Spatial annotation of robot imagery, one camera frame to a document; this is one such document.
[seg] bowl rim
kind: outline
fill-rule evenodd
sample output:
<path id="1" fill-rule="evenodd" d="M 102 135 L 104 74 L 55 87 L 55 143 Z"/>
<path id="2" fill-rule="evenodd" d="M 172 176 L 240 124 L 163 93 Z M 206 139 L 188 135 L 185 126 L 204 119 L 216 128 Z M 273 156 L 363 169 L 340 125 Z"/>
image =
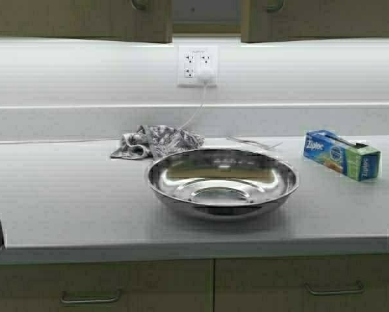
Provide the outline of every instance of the bowl rim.
<path id="1" fill-rule="evenodd" d="M 275 161 L 278 161 L 280 164 L 283 164 L 284 166 L 286 166 L 287 168 L 289 168 L 293 173 L 294 173 L 294 176 L 295 176 L 295 184 L 294 186 L 291 188 L 291 190 L 289 190 L 288 192 L 286 192 L 285 194 L 279 196 L 279 197 L 276 197 L 276 198 L 269 198 L 268 200 L 265 200 L 265 201 L 261 201 L 259 203 L 244 203 L 244 204 L 239 204 L 239 205 L 236 205 L 234 207 L 257 207 L 257 206 L 261 206 L 265 203 L 271 203 L 271 202 L 275 202 L 277 200 L 281 200 L 282 198 L 286 198 L 288 196 L 290 196 L 291 194 L 293 194 L 299 187 L 300 183 L 299 183 L 299 172 L 291 165 L 289 164 L 288 162 L 280 159 L 279 157 L 277 156 L 272 156 L 272 155 L 268 155 L 264 152 L 260 152 L 260 151 L 252 151 L 252 150 L 249 150 L 249 149 L 241 149 L 241 148 L 196 148 L 196 149 L 190 149 L 190 150 L 187 150 L 187 151 L 179 151 L 177 153 L 173 153 L 173 154 L 170 154 L 170 155 L 167 155 L 167 156 L 164 156 L 156 161 L 154 161 L 151 165 L 149 165 L 147 167 L 147 170 L 146 170 L 146 181 L 147 181 L 147 184 L 148 186 L 156 193 L 160 194 L 160 195 L 163 195 L 165 197 L 168 197 L 170 199 L 173 199 L 173 200 L 176 200 L 177 202 L 182 202 L 182 203 L 188 203 L 190 205 L 195 205 L 197 207 L 227 207 L 225 205 L 211 205 L 211 204 L 208 204 L 208 203 L 195 203 L 193 201 L 188 201 L 188 200 L 183 200 L 181 198 L 177 198 L 177 197 L 174 197 L 174 196 L 170 196 L 169 194 L 159 190 L 157 187 L 155 187 L 153 185 L 153 183 L 150 181 L 150 172 L 152 171 L 152 169 L 157 166 L 159 163 L 165 161 L 167 158 L 169 157 L 173 157 L 173 156 L 177 156 L 177 155 L 181 155 L 181 154 L 185 154 L 185 153 L 191 153 L 191 152 L 194 152 L 194 151 L 204 151 L 204 150 L 224 150 L 224 151 L 242 151 L 242 152 L 247 152 L 247 153 L 253 153 L 253 154 L 258 154 L 258 155 L 261 155 L 261 156 L 266 156 L 270 159 L 273 159 Z"/>

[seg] cabinet door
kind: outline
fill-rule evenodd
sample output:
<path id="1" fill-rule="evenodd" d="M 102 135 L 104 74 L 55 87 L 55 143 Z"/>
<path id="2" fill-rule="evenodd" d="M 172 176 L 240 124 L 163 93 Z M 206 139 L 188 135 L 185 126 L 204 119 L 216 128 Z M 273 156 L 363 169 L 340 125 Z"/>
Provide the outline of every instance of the cabinet door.
<path id="1" fill-rule="evenodd" d="M 0 266 L 0 312 L 212 312 L 212 263 Z"/>
<path id="2" fill-rule="evenodd" d="M 242 41 L 389 37 L 389 0 L 243 0 Z"/>
<path id="3" fill-rule="evenodd" d="M 171 42 L 171 1 L 0 0 L 0 36 Z"/>
<path id="4" fill-rule="evenodd" d="M 389 255 L 216 262 L 216 312 L 389 311 Z"/>

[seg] ziploc box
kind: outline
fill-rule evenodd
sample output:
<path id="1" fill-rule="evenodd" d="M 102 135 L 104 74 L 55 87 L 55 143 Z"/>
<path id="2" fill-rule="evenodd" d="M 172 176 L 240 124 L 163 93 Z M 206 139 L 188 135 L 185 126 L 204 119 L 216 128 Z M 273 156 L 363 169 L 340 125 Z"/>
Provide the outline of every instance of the ziploc box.
<path id="1" fill-rule="evenodd" d="M 306 135 L 304 156 L 354 180 L 378 176 L 381 152 L 371 146 L 352 144 L 326 130 Z"/>

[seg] backsplash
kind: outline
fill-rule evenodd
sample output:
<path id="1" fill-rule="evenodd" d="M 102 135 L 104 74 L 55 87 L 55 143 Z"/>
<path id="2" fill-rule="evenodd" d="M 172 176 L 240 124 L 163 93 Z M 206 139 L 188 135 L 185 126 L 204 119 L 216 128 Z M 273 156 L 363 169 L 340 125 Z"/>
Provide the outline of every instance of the backsplash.
<path id="1" fill-rule="evenodd" d="M 219 46 L 209 104 L 389 101 L 389 40 L 173 44 L 0 39 L 0 107 L 198 103 L 177 87 L 177 46 Z"/>
<path id="2" fill-rule="evenodd" d="M 201 89 L 177 87 L 179 45 L 219 47 L 218 87 L 191 124 L 200 134 L 389 135 L 389 40 L 0 38 L 0 140 L 116 138 L 140 124 L 183 124 Z"/>

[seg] wall outlet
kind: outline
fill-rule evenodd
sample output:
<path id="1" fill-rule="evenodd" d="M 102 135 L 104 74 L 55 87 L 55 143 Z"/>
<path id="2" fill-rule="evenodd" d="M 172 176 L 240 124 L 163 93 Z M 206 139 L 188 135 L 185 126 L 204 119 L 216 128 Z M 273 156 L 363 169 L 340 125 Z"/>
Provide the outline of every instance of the wall outlet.
<path id="1" fill-rule="evenodd" d="M 178 85 L 203 86 L 197 74 L 202 68 L 214 72 L 209 86 L 216 86 L 218 81 L 218 47 L 217 46 L 180 46 L 178 55 Z"/>

